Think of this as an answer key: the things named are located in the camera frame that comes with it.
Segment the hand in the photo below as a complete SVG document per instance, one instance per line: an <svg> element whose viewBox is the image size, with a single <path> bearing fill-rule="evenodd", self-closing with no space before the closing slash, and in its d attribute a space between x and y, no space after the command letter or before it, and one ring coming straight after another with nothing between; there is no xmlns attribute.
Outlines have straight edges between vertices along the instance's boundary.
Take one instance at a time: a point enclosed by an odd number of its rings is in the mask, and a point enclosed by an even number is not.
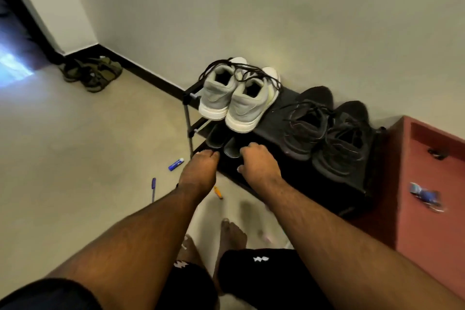
<svg viewBox="0 0 465 310"><path fill-rule="evenodd" d="M274 184L282 179L278 162L265 146L252 142L241 148L240 152L244 165L237 170L253 190L259 193L267 184Z"/></svg>
<svg viewBox="0 0 465 310"><path fill-rule="evenodd" d="M194 194L197 203L200 203L215 185L218 161L219 152L206 149L194 154L184 167L179 178L179 187L189 194Z"/></svg>

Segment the blue glue stick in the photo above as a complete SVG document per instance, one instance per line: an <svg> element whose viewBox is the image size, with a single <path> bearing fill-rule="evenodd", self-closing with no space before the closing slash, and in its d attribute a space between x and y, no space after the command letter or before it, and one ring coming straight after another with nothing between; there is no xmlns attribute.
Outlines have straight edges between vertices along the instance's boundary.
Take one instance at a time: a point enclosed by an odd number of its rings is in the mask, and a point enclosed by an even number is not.
<svg viewBox="0 0 465 310"><path fill-rule="evenodd" d="M170 170L170 172L172 172L173 170L175 170L177 167L179 167L183 163L184 163L184 159L180 158L176 162L174 162L171 166L169 166L168 169Z"/></svg>

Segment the white wall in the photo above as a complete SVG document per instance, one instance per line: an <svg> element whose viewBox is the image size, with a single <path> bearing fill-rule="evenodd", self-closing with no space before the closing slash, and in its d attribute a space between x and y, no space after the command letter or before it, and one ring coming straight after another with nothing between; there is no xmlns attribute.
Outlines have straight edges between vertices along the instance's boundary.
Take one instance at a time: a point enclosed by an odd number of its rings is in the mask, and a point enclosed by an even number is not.
<svg viewBox="0 0 465 310"><path fill-rule="evenodd" d="M372 119L465 137L464 0L81 0L100 43L182 88L212 60L275 66Z"/></svg>
<svg viewBox="0 0 465 310"><path fill-rule="evenodd" d="M54 48L69 54L97 43L80 0L24 0Z"/></svg>

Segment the white sneaker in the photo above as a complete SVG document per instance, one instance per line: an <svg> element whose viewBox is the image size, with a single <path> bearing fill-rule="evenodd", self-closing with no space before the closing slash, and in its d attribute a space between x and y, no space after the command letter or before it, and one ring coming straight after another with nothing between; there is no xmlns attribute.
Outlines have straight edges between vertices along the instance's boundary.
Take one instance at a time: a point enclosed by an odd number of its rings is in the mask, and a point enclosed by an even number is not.
<svg viewBox="0 0 465 310"><path fill-rule="evenodd" d="M201 75L206 77L199 105L199 113L210 120L222 120L228 113L229 103L238 80L242 80L245 70L236 69L231 63L247 64L241 57L213 62Z"/></svg>
<svg viewBox="0 0 465 310"><path fill-rule="evenodd" d="M247 73L232 94L226 125L239 133L252 131L276 101L280 86L279 74L271 67Z"/></svg>

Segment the foot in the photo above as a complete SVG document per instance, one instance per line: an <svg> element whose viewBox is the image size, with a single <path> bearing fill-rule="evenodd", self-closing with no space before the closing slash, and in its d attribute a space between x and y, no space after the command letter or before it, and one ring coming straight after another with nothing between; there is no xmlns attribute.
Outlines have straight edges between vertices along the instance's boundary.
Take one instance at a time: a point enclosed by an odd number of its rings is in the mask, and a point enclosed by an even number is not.
<svg viewBox="0 0 465 310"><path fill-rule="evenodd" d="M176 260L189 262L205 268L201 255L195 247L194 240L192 240L191 236L188 234L184 237L184 241L182 242L181 249L179 250Z"/></svg>
<svg viewBox="0 0 465 310"><path fill-rule="evenodd" d="M242 250L247 246L247 234L240 230L234 223L230 223L229 219L225 218L221 222L221 235L219 238L218 258L216 259L215 272L213 273L213 282L215 284L218 295L223 295L218 282L218 266L219 260L228 250Z"/></svg>

